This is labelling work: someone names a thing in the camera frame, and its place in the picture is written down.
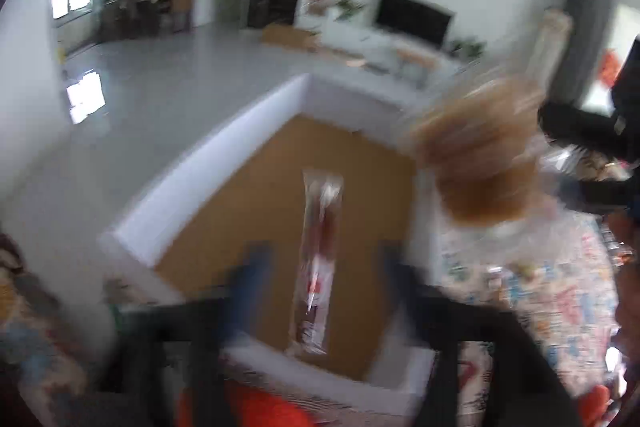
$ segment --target curtain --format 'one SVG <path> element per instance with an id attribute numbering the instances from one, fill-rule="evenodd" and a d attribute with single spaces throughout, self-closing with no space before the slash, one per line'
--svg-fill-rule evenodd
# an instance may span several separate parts
<path id="1" fill-rule="evenodd" d="M 574 21 L 566 13 L 553 8 L 545 11 L 526 68 L 526 77 L 545 92 L 558 71 L 573 29 Z"/>
<path id="2" fill-rule="evenodd" d="M 548 98 L 580 107 L 593 82 L 610 32 L 616 0 L 567 0 L 564 11 L 574 20 L 564 58 Z"/>

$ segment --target orange object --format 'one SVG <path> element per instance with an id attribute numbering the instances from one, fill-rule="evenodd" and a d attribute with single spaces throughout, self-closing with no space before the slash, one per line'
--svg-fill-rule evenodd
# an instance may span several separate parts
<path id="1" fill-rule="evenodd" d="M 478 367 L 473 362 L 460 362 L 464 368 L 462 375 L 458 377 L 458 391 L 462 391 L 471 379 L 478 374 Z"/>
<path id="2" fill-rule="evenodd" d="M 240 427 L 313 427 L 311 417 L 299 407 L 253 387 L 225 382 L 226 397 Z M 177 427 L 192 427 L 191 393 L 188 389 L 178 399 Z"/>
<path id="3" fill-rule="evenodd" d="M 587 394 L 578 398 L 578 413 L 584 427 L 591 427 L 602 418 L 607 411 L 609 398 L 609 390 L 603 385 L 597 385 Z"/>
<path id="4" fill-rule="evenodd" d="M 540 94 L 517 78 L 433 107 L 412 130 L 418 165 L 430 168 L 457 225 L 522 219 L 535 202 Z"/>
<path id="5" fill-rule="evenodd" d="M 616 83 L 621 69 L 622 64 L 616 52 L 614 50 L 606 50 L 602 56 L 598 77 L 610 89 Z"/>

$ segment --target gray floor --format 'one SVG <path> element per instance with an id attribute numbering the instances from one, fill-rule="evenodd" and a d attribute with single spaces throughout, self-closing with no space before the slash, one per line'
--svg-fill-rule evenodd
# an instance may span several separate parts
<path id="1" fill-rule="evenodd" d="M 105 105 L 29 175 L 2 223 L 64 304 L 92 359 L 113 334 L 102 303 L 102 281 L 113 266 L 97 238 L 197 140 L 297 74 L 378 86 L 390 98 L 413 96 L 392 79 L 262 46 L 258 37 L 204 26 L 192 34 L 101 44 L 66 64 L 68 83 L 90 70 L 100 74 Z"/>

